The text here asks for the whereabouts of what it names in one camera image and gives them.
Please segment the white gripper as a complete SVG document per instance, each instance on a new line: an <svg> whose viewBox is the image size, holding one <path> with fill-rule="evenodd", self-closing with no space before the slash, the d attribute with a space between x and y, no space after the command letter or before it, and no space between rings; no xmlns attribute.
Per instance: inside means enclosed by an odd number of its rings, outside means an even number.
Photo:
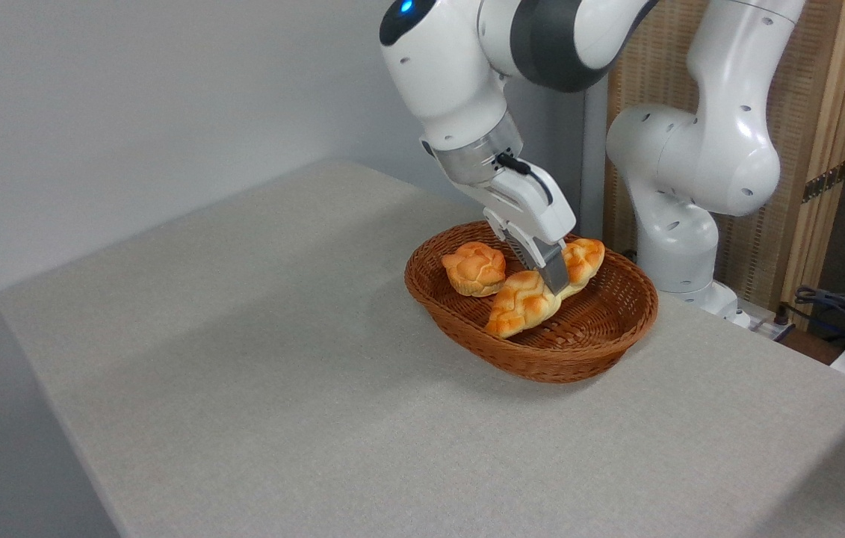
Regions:
<svg viewBox="0 0 845 538"><path fill-rule="evenodd" d="M538 270L554 295L562 293L569 285L563 239L576 219L551 175L535 167L505 167L481 190L484 217L497 238L525 269Z"/></svg>

